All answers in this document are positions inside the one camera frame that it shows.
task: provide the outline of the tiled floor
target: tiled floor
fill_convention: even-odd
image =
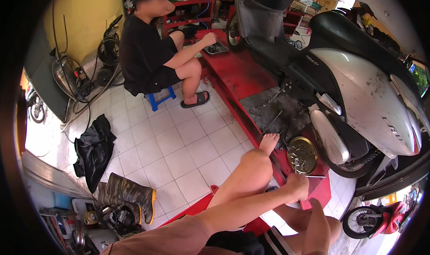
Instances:
[[[180,106],[180,84],[173,88],[177,98],[161,103],[156,112],[142,95],[133,97],[122,87],[108,90],[91,107],[91,119],[105,114],[117,137],[101,181],[107,182],[114,172],[157,190],[155,219],[146,229],[156,228],[197,202],[210,192],[210,185],[221,185],[240,157],[253,148],[212,86],[200,83],[199,91],[208,90],[210,101],[191,109]],[[163,90],[155,97],[167,95]],[[85,119],[75,122],[70,126],[70,138],[79,136],[86,126]],[[73,166],[66,172],[73,176]],[[324,211],[339,218],[352,197],[355,182],[333,172],[330,180],[332,199]],[[270,185],[277,183],[273,179]],[[263,219],[284,234],[293,233],[273,211],[265,213]]]

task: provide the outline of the black shorts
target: black shorts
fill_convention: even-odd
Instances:
[[[170,36],[163,38],[161,41],[174,53],[178,52],[175,42],[173,42],[173,39]],[[178,75],[176,75],[176,71],[173,68],[162,66],[154,71],[153,75],[151,75],[151,81],[157,82],[160,90],[162,90],[180,82],[181,79],[178,78]]]
[[[259,237],[252,232],[243,231],[215,233],[209,238],[206,246],[216,246],[252,255],[295,255],[275,226]]]

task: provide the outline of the red lift platform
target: red lift platform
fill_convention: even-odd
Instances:
[[[227,44],[227,35],[221,29],[202,30],[197,32],[196,38],[201,39],[208,32],[214,32],[218,41]],[[257,64],[247,50],[234,53],[232,51],[208,54],[202,50],[204,80],[209,80],[227,107],[230,109],[246,135],[255,147],[260,145],[261,131],[246,112],[239,100],[255,95],[277,86],[268,72]],[[326,178],[309,178],[309,198],[316,198],[325,207],[331,199],[329,166],[325,163],[323,150],[318,147],[311,126],[306,126],[301,135],[308,138],[315,146],[318,154],[317,166],[312,175],[324,175]],[[286,150],[277,150],[271,155],[273,176],[279,185],[286,182],[285,175],[294,172],[287,158]],[[310,209],[309,202],[300,202],[302,209]]]

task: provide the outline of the leg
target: leg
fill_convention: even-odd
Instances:
[[[184,47],[184,33],[181,31],[175,31],[169,34],[169,37],[173,39],[176,48],[180,51]]]
[[[202,65],[196,58],[192,58],[184,65],[175,69],[176,75],[182,83],[182,93],[184,94],[184,103],[187,105],[197,103],[196,90],[199,87],[200,76],[202,75]]]
[[[219,8],[221,7],[221,0],[217,0],[215,2],[215,13],[214,13],[214,19],[218,19],[218,14],[219,14]]]
[[[295,209],[287,205],[280,205],[273,209],[285,222],[298,234],[284,236],[285,241],[294,250],[296,255],[301,254],[304,243],[304,237],[309,225],[311,211]],[[330,227],[330,244],[332,244],[341,233],[342,224],[333,217],[325,217]]]
[[[278,134],[265,134],[259,149],[253,149],[240,158],[240,163],[215,193],[208,208],[238,198],[263,193],[272,178],[269,154],[275,148]]]

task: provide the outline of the gold round tray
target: gold round tray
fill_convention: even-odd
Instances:
[[[318,155],[309,139],[303,136],[293,138],[289,143],[287,154],[293,170],[296,170],[295,166],[297,166],[297,172],[306,175],[314,171]]]

